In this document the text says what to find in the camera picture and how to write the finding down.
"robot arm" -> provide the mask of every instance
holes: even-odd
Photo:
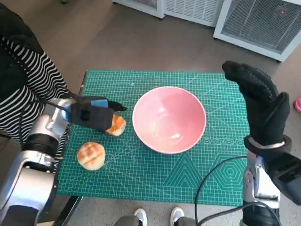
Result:
[[[278,93],[271,78],[249,65],[227,61],[222,65],[226,79],[238,84],[246,101],[250,135],[244,142],[248,163],[243,179],[244,226],[278,226],[269,206],[279,217],[280,192],[301,205],[301,161],[289,154],[291,140],[285,136],[285,122],[290,112],[289,96]]]
[[[112,105],[125,110],[99,97],[53,98],[46,104],[0,190],[0,225],[37,224],[39,215],[50,208],[56,195],[54,156],[69,123],[105,131],[111,127],[115,112]]]
[[[280,194],[301,205],[301,160],[289,154],[291,140],[262,146],[252,137],[245,138],[248,164],[243,179],[244,204],[262,202],[279,217]],[[260,204],[243,209],[242,226],[278,226],[266,207]]]

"floor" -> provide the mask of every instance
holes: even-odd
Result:
[[[67,81],[78,92],[88,68],[186,70],[221,72],[225,60],[244,62],[270,74],[279,90],[289,92],[291,102],[300,96],[301,45],[283,63],[213,40],[212,28],[166,16],[162,21],[110,0],[0,0],[17,12],[31,27],[44,50],[52,57]],[[285,132],[293,140],[292,153],[301,158],[301,116],[292,110]],[[58,213],[66,197],[59,196],[53,212]],[[193,216],[188,204],[85,198],[68,225],[111,226],[138,207],[148,213],[148,225],[168,226],[173,207],[181,206]],[[199,218],[227,208],[199,206]],[[281,221],[295,226],[301,208],[285,197]],[[241,213],[208,222],[208,226],[238,225]]]

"bread roll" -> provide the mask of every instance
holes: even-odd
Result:
[[[104,164],[104,147],[98,143],[87,142],[77,152],[77,160],[87,170],[98,170]]]
[[[108,134],[111,134],[113,136],[120,136],[123,131],[125,130],[127,125],[127,121],[125,119],[123,119],[120,115],[113,115],[113,119],[112,119],[112,127],[107,129],[106,132]]]

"white cabinet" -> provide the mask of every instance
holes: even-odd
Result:
[[[224,0],[113,0],[163,18],[164,15],[215,27]]]
[[[134,8],[161,19],[164,17],[165,0],[113,0],[113,2]]]
[[[165,0],[165,14],[215,27],[223,0]]]
[[[300,0],[225,0],[214,37],[284,61],[301,43],[300,4]]]

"green cutting mat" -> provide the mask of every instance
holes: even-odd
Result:
[[[147,148],[136,136],[132,112],[138,99],[160,86],[178,86],[204,105],[206,130],[200,142],[182,154],[164,155]],[[164,202],[193,203],[202,178],[224,159],[245,155],[248,134],[245,102],[238,86],[220,73],[90,70],[83,95],[104,96],[122,103],[127,128],[120,137],[73,126],[59,174],[60,194]],[[88,142],[105,147],[105,165],[97,171],[81,167],[79,147]],[[237,206],[242,203],[246,163],[221,166],[207,181],[199,203]]]

